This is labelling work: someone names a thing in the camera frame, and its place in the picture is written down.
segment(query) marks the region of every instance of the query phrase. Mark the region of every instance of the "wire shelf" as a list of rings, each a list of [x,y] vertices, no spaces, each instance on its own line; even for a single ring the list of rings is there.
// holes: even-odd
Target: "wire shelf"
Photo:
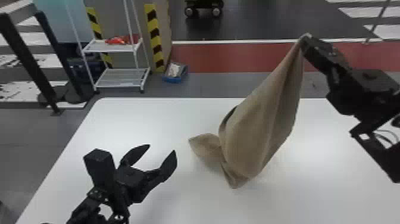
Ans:
[[[136,52],[138,51],[140,45],[142,44],[142,38],[139,39],[138,43],[131,45],[111,45],[105,42],[105,40],[96,40],[92,39],[90,43],[86,45],[83,49],[83,52],[90,53],[90,52]]]
[[[97,88],[140,87],[144,84],[150,68],[147,69],[106,69],[96,82]]]

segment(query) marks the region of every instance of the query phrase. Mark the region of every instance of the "yellow and black striped post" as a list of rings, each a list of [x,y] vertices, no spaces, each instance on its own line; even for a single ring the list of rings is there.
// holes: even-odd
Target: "yellow and black striped post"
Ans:
[[[155,63],[156,72],[164,72],[164,54],[161,46],[161,36],[159,30],[159,23],[157,19],[157,13],[155,10],[155,4],[145,4],[145,13],[147,15],[147,28],[150,33],[150,43],[153,49],[153,59]]]
[[[95,34],[96,39],[102,40],[103,35],[102,35],[101,28],[100,28],[100,25],[97,20],[95,9],[93,7],[86,7],[86,12],[87,12],[87,17],[89,18],[89,21],[90,21],[90,26],[92,27],[92,30],[93,30],[93,33]],[[108,53],[106,53],[106,52],[101,53],[101,58],[103,59],[103,61],[105,61],[107,63],[107,66],[109,68],[113,67],[113,61]]]

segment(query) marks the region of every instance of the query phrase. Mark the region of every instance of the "table surface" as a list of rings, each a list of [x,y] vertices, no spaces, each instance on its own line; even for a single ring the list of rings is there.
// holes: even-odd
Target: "table surface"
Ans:
[[[217,133],[224,115],[241,101],[99,100],[17,223],[65,223],[92,187],[82,157],[100,148],[118,162],[142,144],[151,148],[135,167],[156,168],[176,150],[178,168],[142,204],[130,207],[130,223],[400,223],[400,185],[350,137],[357,121],[325,99],[302,99],[291,136],[263,172],[230,189],[219,166],[207,167],[188,139]]]

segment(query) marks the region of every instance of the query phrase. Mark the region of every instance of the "wheeled robot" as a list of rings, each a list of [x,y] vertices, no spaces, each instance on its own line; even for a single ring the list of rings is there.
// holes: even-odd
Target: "wheeled robot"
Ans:
[[[219,17],[224,7],[223,0],[185,0],[185,15],[189,18],[198,15],[199,8],[211,9],[213,17]]]

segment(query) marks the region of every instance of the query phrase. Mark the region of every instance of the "beige towel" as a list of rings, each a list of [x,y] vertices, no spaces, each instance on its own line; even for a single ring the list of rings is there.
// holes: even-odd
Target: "beige towel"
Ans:
[[[258,175],[289,136],[303,78],[303,56],[296,43],[278,67],[223,119],[219,137],[190,138],[194,152],[219,160],[232,188]]]

